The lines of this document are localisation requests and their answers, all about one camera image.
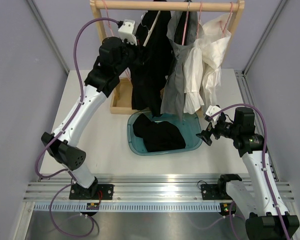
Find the black skirt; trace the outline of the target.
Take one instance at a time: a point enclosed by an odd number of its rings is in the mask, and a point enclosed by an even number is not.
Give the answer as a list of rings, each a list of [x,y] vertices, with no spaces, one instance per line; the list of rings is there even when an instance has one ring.
[[[134,135],[143,140],[148,152],[173,151],[186,147],[185,139],[178,127],[168,121],[157,123],[141,114],[132,127]]]

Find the black dress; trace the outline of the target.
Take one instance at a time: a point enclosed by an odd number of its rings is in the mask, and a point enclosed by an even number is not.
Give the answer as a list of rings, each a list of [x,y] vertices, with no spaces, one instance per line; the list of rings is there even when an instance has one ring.
[[[165,87],[171,63],[174,59],[173,50],[167,37],[168,23],[172,17],[170,11],[161,11],[152,35],[143,46],[158,11],[149,10],[145,13],[136,30],[141,56],[129,67],[133,110],[148,108],[154,117],[161,116],[161,90]]]

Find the grey dress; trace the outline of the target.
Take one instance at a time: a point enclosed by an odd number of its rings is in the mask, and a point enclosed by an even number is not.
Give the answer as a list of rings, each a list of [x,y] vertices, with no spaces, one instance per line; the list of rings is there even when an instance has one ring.
[[[189,50],[193,47],[196,40],[198,13],[196,11],[189,12],[186,41],[182,45],[185,18],[185,11],[176,11],[173,13],[167,26],[166,36],[172,47],[174,59],[170,65],[160,109],[162,114],[176,115],[179,120],[183,118],[185,103],[183,65]]]

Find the white wooden hanger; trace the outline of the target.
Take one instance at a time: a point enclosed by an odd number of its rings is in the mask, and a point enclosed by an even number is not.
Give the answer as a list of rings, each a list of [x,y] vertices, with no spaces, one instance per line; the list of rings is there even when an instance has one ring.
[[[144,43],[143,43],[143,46],[144,46],[144,47],[147,46],[147,44],[148,44],[148,42],[149,42],[149,40],[150,40],[150,37],[151,37],[151,35],[152,35],[152,33],[153,33],[153,30],[154,30],[154,28],[155,28],[155,26],[156,26],[156,24],[157,24],[157,22],[158,22],[158,19],[159,19],[160,14],[161,14],[161,11],[159,10],[159,11],[157,12],[157,15],[156,15],[156,17],[155,17],[155,19],[154,19],[152,25],[151,25],[150,30],[148,30],[147,36],[146,36],[146,38],[145,38],[145,40],[144,40]]]

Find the pink wire hanger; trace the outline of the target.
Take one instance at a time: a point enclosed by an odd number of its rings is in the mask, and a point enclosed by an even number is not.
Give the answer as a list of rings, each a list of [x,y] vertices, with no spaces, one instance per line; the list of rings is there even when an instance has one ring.
[[[107,16],[107,18],[109,18],[110,16],[109,16],[109,11],[108,11],[108,8],[107,8],[106,1],[105,1],[105,0],[102,0],[102,3],[103,3],[103,5],[104,5],[104,7],[105,7],[106,16]],[[113,32],[112,25],[111,25],[110,21],[108,21],[107,26],[108,26],[108,28],[109,28],[109,30],[110,30],[111,36],[114,37],[115,35],[114,35],[114,32]],[[131,81],[131,76],[130,76],[129,70],[126,69],[126,70],[124,71],[124,73],[125,73],[125,76],[128,78],[128,80]]]

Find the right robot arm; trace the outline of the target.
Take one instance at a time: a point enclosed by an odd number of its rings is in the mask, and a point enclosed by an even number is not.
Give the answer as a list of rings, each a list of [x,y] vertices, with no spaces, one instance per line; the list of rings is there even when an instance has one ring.
[[[253,187],[250,194],[237,174],[223,174],[218,179],[217,193],[231,198],[245,219],[245,230],[250,240],[289,240],[300,226],[297,215],[291,215],[283,202],[273,177],[267,149],[266,133],[255,132],[255,115],[260,111],[252,105],[232,105],[234,119],[226,120],[224,110],[210,105],[205,112],[208,126],[197,137],[208,146],[211,137],[224,137],[233,141],[242,159]]]

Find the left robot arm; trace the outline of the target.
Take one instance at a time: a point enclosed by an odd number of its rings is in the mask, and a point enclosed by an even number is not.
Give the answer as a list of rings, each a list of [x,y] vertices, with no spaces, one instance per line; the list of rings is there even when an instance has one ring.
[[[134,35],[105,38],[84,81],[77,105],[53,133],[45,132],[41,137],[49,155],[72,176],[75,199],[93,199],[100,195],[98,180],[85,164],[86,153],[77,145],[96,110],[119,84],[120,75],[138,57],[139,49]]]

